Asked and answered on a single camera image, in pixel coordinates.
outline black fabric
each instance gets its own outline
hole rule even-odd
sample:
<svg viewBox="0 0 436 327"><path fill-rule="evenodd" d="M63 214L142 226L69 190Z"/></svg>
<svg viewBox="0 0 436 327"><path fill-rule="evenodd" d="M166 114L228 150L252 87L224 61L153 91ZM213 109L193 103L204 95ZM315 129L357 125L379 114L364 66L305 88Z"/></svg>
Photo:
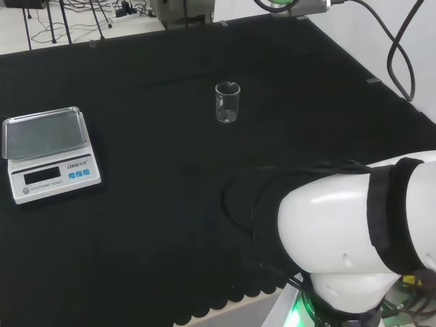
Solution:
<svg viewBox="0 0 436 327"><path fill-rule="evenodd" d="M412 275L425 269L412 243L407 224L407 185L422 160L402 158L393 166L372 168L367 219L371 244L394 273Z"/></svg>
<svg viewBox="0 0 436 327"><path fill-rule="evenodd" d="M383 263L400 275L411 275L425 269L412 243L407 224L406 195L410 176L422 160L402 158L390 172L389 192L386 198L389 247L377 249Z"/></svg>
<svg viewBox="0 0 436 327"><path fill-rule="evenodd" d="M372 77L309 20L270 16L1 56L0 114L79 107L103 178L16 206L1 161L2 327L166 327L283 286L243 264L256 255L221 188L241 169L436 149L434 124ZM220 125L226 80L240 113ZM242 224L271 175L229 191ZM284 178L258 206L262 261L289 274L277 208L313 178Z"/></svg>
<svg viewBox="0 0 436 327"><path fill-rule="evenodd" d="M392 166L372 168L369 175L367 221L371 244L378 251L389 248L389 230L386 202L388 201L389 176Z"/></svg>

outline scale weighing pan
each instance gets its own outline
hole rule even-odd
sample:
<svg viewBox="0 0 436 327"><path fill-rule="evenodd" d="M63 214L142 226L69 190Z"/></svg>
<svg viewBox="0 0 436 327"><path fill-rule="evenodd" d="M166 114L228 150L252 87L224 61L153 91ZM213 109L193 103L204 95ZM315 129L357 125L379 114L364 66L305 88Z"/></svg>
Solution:
<svg viewBox="0 0 436 327"><path fill-rule="evenodd" d="M6 119L2 155L17 204L102 181L77 107Z"/></svg>

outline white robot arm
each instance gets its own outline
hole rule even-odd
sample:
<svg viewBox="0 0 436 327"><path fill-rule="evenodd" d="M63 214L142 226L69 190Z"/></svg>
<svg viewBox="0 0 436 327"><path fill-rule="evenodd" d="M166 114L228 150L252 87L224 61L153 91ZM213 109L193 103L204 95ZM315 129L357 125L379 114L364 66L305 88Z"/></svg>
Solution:
<svg viewBox="0 0 436 327"><path fill-rule="evenodd" d="M404 157L421 161L405 164ZM370 174L334 175L309 183L290 192L279 208L285 250L310 273L314 292L346 313L374 309L408 268L436 271L436 151L370 167ZM401 211L405 221L396 216ZM379 217L388 220L385 234L378 228L383 225ZM401 248L380 248L386 242L388 247L397 245L403 234L407 237L401 239ZM395 251L403 258L390 255Z"/></svg>

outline electrical cable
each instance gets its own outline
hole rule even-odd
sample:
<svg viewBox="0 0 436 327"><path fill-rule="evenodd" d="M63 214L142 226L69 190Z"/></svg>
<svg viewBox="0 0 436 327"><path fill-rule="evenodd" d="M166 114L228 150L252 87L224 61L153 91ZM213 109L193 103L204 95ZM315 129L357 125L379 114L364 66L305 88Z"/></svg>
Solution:
<svg viewBox="0 0 436 327"><path fill-rule="evenodd" d="M49 42L51 42L52 40L48 40L48 41L37 41L37 40L35 40L35 38L36 38L37 36L39 36L40 34L42 34L42 33L44 33L44 32L50 32L49 27L46 27L46 26L44 25L44 23L41 22L41 20L40 20L40 15L39 15L39 13L38 13L37 10L36 10L36 13L37 13L38 21L39 21L39 22L44 26L45 29L44 29L43 31L40 31L40 32L36 33L34 36L32 36L32 37L31 37L31 40L34 41L34 42L36 42L36 43L40 43L40 44L49 43ZM53 25L55 25L55 24L58 24L58 25L65 25L65 23L63 23L63 22L54 22ZM94 25L74 24L74 25L70 26L69 28L70 28L70 29L78 29L77 26L83 26L83 27L95 27L95 26L97 26L97 24L94 24ZM56 31L57 29L62 29L62 27L57 27L57 28L53 29L53 31ZM65 36L65 35L66 35L66 33L60 35L59 37L56 38L56 41L59 40L61 37Z"/></svg>
<svg viewBox="0 0 436 327"><path fill-rule="evenodd" d="M261 7L263 10L266 10L267 12L273 12L273 13L279 13L279 12L286 12L289 9L291 9L292 7L294 7L299 0L293 0L291 3L284 5L283 7L279 7L279 8L274 8L274 7L269 7L266 4L264 4L262 2L262 0L254 0L254 2Z"/></svg>
<svg viewBox="0 0 436 327"><path fill-rule="evenodd" d="M388 72L389 76L391 77L392 81L394 82L395 86L400 90L401 94L406 98L407 101L411 102L414 100L415 97L415 76L413 75L413 79L411 76L411 91L410 94L407 94L407 91L403 88L401 83L398 81L394 74L394 70L392 68L392 60L394 58L394 54L396 51L396 48L398 48L398 45L400 44L401 38L404 35L404 32L406 31L407 27L409 26L411 20L414 18L416 12L420 9L421 5L424 3L424 0L417 0L414 7L411 9L409 15L407 15L407 18L405 19L403 25L401 26L398 34L395 37L394 43L392 43L392 46L389 50L388 55Z"/></svg>
<svg viewBox="0 0 436 327"><path fill-rule="evenodd" d="M339 1L334 2L333 4L343 3L345 1L353 1L353 2L359 3L360 5L363 5L366 9L368 9L368 11L370 13L372 13L372 15L375 17L377 22L380 24L380 26L382 27L384 32L387 34L387 36L392 40L393 43L392 43L392 46L390 47L389 55L388 55L388 73L389 73L389 76L392 79L393 83L395 84L397 89L401 92L403 97L407 101L412 102L414 100L415 90L416 90L415 73L414 73L414 69L412 67L412 64L411 64L409 57L407 56L403 47L400 45L400 40L403 37L405 30L409 26L409 23L411 22L412 18L415 16L416 12L420 8L420 6L424 2L424 0L417 0L416 1L415 6L412 8L411 12L409 13L407 18L405 19L405 21L404 21L403 25L401 26L396 37L394 37L391 34L391 32L388 30L388 28L386 27L386 25L384 24L384 22L380 18L380 16L377 14L377 12L375 12L375 10L368 3L364 2L363 0L344 0L344 1L339 0ZM401 85L401 83L398 81L398 78L396 78L394 71L393 71L393 68L392 68L392 60L394 58L394 54L395 54L395 51L397 49L399 49L401 54L403 55L403 57L406 61L406 64L407 64L407 68L409 70L410 84L411 84L410 94L407 93L407 91L403 88L403 85Z"/></svg>

